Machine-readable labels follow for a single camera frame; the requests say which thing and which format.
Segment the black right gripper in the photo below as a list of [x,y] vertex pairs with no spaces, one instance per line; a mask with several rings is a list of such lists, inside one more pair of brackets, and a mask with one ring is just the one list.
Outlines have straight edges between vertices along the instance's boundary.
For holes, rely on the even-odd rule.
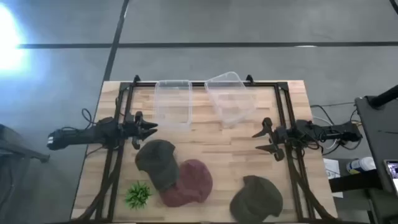
[[284,127],[278,126],[275,129],[272,128],[272,120],[270,118],[264,118],[263,129],[258,133],[254,134],[253,138],[258,138],[261,136],[265,136],[266,134],[269,136],[269,144],[263,146],[256,146],[255,148],[262,151],[267,151],[272,154],[276,161],[281,161],[284,159],[285,154],[284,151],[278,147],[279,144],[285,144],[287,141],[287,131]]

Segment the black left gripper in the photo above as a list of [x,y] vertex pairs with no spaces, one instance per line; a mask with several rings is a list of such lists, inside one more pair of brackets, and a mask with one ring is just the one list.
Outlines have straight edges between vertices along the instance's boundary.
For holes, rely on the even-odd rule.
[[132,146],[134,149],[139,150],[141,145],[139,143],[140,136],[142,140],[147,139],[152,134],[156,133],[157,123],[142,121],[142,112],[137,111],[135,115],[127,112],[124,117],[124,139],[132,138]]

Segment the dark green cap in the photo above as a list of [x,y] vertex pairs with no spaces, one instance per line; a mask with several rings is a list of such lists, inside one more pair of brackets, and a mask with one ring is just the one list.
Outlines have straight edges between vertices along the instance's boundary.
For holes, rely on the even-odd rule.
[[283,197],[268,179],[256,175],[243,177],[243,187],[235,194],[229,211],[239,224],[261,224],[269,216],[279,217]]
[[158,191],[165,191],[179,179],[179,167],[174,158],[175,146],[166,140],[147,142],[137,153],[135,163],[148,174]]

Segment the dark red cap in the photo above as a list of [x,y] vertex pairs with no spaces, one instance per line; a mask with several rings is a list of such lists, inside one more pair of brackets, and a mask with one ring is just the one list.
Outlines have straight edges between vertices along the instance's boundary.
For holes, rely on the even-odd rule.
[[176,183],[159,193],[167,207],[181,207],[188,203],[203,203],[211,194],[213,178],[207,166],[197,159],[189,159],[179,166]]

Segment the clear plastic bin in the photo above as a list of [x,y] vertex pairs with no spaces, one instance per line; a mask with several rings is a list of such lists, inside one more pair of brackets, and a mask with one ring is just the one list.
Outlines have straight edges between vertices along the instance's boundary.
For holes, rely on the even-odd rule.
[[238,124],[256,109],[253,92],[235,72],[213,77],[204,86],[224,128]]
[[187,130],[192,123],[192,83],[160,80],[155,84],[154,121],[160,129]]

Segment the small green artificial plant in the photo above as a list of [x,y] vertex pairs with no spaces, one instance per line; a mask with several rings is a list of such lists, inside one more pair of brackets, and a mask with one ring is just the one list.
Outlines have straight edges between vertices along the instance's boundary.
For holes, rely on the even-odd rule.
[[138,210],[147,205],[151,195],[150,187],[145,182],[136,182],[128,188],[124,201],[130,209]]

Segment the white paper sheet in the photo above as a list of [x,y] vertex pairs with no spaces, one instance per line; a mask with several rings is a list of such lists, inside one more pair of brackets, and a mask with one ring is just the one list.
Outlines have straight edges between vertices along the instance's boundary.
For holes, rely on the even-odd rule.
[[340,177],[340,167],[337,160],[324,158],[323,161],[328,179],[335,179]]

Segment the white plastic bottle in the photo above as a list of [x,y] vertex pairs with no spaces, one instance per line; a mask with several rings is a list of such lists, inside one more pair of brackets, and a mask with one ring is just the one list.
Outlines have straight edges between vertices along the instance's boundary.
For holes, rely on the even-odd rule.
[[375,170],[376,166],[372,157],[363,157],[360,159],[352,160],[346,165],[346,170],[350,174],[358,174],[370,170]]

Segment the black side desk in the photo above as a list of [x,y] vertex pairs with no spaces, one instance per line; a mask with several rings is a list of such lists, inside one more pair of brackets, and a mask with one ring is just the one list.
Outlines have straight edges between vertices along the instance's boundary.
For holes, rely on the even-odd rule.
[[333,192],[368,190],[377,224],[398,224],[398,196],[387,174],[385,160],[398,160],[398,98],[380,108],[372,108],[368,96],[355,99],[355,105],[375,170],[329,180]]

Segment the black pole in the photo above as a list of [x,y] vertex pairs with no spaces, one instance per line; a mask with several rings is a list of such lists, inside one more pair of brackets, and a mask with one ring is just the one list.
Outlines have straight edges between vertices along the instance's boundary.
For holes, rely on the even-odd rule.
[[372,108],[380,108],[386,103],[398,98],[398,85],[377,96],[369,96],[368,103]]

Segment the tablet screen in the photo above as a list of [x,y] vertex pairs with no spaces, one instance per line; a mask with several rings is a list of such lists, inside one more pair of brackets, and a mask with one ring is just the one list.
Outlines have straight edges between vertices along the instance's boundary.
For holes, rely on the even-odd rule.
[[392,181],[394,192],[398,196],[398,160],[385,160],[384,164]]

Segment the black metal frame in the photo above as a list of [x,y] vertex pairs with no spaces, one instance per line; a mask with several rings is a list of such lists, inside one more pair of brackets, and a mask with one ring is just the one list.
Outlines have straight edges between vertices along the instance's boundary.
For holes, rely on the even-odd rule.
[[[278,84],[282,109],[278,108],[275,86]],[[254,95],[256,110],[235,126],[224,128],[215,113],[211,100],[206,93],[204,81],[194,81],[193,85],[193,121],[188,129],[173,129],[159,123],[158,131],[148,138],[166,139],[176,146],[177,162],[187,159],[198,159],[204,162],[213,177],[213,190],[203,203],[192,202],[178,208],[166,207],[155,193],[149,176],[138,171],[134,159],[137,150],[130,140],[125,145],[121,159],[121,173],[116,184],[116,198],[111,202],[112,187],[105,195],[101,223],[234,223],[229,212],[229,203],[235,193],[243,186],[243,176],[257,175],[269,179],[282,193],[284,207],[279,217],[266,218],[265,222],[297,222],[298,211],[304,218],[310,218],[309,206],[306,204],[303,191],[297,184],[298,204],[294,200],[290,180],[288,159],[285,153],[283,161],[275,161],[268,152],[255,149],[256,146],[268,144],[267,136],[252,138],[261,129],[264,117],[270,117],[274,127],[281,125],[280,111],[284,113],[285,124],[290,127],[290,117],[312,120],[312,111],[308,101],[303,80],[290,81],[255,81],[254,85],[245,83],[250,94]],[[326,174],[321,150],[305,149],[305,155],[299,165],[299,159],[291,159],[296,170],[304,167],[308,186],[320,202],[320,205],[333,217],[337,218],[335,202]],[[76,193],[71,219],[77,219],[94,200],[101,187],[101,178],[106,162],[106,151],[98,151],[85,159]],[[127,189],[139,181],[150,187],[152,196],[147,205],[140,209],[130,209],[124,202]]]

